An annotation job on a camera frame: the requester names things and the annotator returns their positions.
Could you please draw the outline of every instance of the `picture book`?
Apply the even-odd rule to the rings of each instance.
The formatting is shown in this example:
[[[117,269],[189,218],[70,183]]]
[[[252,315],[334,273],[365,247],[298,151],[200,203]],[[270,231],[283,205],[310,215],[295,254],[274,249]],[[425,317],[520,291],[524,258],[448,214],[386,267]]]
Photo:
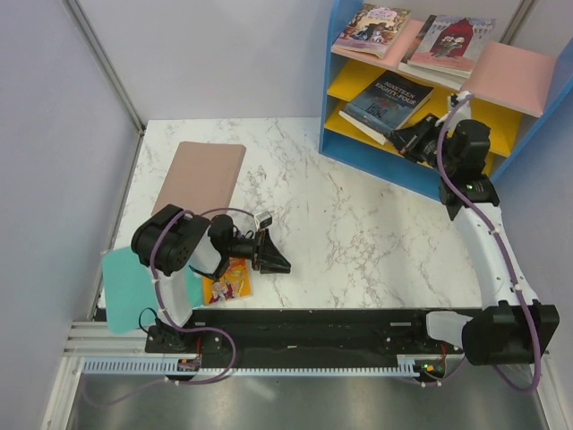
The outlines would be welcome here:
[[[398,70],[416,78],[438,83],[439,85],[451,88],[452,90],[460,90],[466,81],[466,78],[408,64],[408,61],[412,58],[412,55],[422,43],[423,38],[428,33],[428,30],[435,20],[436,15],[430,15],[430,17],[426,20],[422,29],[417,34],[414,41],[406,51],[406,54],[402,58],[402,61],[398,65]]]
[[[432,95],[433,87],[412,82],[397,73],[384,72],[339,114],[376,142],[400,128]]]
[[[494,27],[494,19],[438,15],[408,64],[468,78]]]
[[[249,268],[244,259],[231,258],[229,268],[218,281],[203,278],[205,305],[251,295]]]
[[[407,9],[363,4],[334,44],[384,57],[409,17]]]

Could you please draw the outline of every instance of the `dark blue book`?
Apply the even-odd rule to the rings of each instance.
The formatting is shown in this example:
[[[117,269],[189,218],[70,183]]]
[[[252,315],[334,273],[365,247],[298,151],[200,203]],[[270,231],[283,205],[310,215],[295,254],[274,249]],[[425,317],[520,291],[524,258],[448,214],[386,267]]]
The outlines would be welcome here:
[[[384,72],[339,112],[354,126],[384,143],[383,134],[406,123],[432,95],[421,85],[390,71]]]

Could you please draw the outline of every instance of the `yellow shelf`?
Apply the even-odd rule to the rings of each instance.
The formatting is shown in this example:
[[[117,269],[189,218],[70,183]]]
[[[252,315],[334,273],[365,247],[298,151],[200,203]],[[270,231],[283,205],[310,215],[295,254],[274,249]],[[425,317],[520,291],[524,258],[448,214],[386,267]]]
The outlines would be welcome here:
[[[327,119],[326,123],[324,124],[324,128],[331,130],[332,132],[342,134],[351,139],[355,139],[362,143],[366,143],[367,145],[371,145],[374,148],[378,148],[380,150],[389,152],[398,157],[402,157],[400,154],[398,154],[398,151],[396,150],[396,148],[394,148],[394,146],[392,146],[391,143],[387,142],[384,145],[380,145],[368,134],[363,133],[361,130],[354,127],[352,124],[346,121],[346,119],[340,116],[338,112],[345,106],[345,104],[346,102],[344,100],[340,100],[338,102],[336,108],[332,111],[332,114],[330,114],[329,119]],[[486,175],[489,175],[492,171],[494,158],[495,156],[490,152],[487,158],[485,159],[485,169],[483,170],[483,172]],[[430,166],[428,166],[426,163],[423,163],[423,166],[430,168]]]
[[[337,99],[350,101],[384,72],[385,70],[378,66],[349,59],[330,85],[328,94]],[[422,85],[429,85],[428,82],[415,78],[408,77],[408,79]],[[430,113],[436,116],[443,116],[448,112],[447,96],[453,91],[438,85],[433,87],[434,91],[430,99],[420,107],[406,125],[412,125]],[[513,151],[517,139],[521,113],[480,99],[472,100],[471,105],[472,118],[488,125],[492,129],[490,132],[490,141],[492,143],[490,151],[494,154],[508,157]]]

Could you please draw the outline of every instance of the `pink book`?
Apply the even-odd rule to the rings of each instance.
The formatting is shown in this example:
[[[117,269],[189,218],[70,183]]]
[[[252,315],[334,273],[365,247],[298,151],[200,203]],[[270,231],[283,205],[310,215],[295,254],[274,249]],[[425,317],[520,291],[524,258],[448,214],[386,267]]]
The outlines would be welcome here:
[[[409,17],[407,9],[363,4],[334,44],[382,58]]]
[[[408,64],[468,78],[493,27],[494,19],[438,15]]]

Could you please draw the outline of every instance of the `marble table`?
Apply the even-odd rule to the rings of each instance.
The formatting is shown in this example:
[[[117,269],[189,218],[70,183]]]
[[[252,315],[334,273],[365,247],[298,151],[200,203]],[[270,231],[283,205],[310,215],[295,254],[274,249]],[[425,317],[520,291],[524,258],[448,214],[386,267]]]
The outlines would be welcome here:
[[[319,130],[318,118],[150,121],[115,247],[128,246],[149,217],[179,142],[241,143],[247,151],[231,205],[273,211],[270,234],[292,272],[254,272],[251,297],[215,306],[480,307],[445,209],[321,156]]]

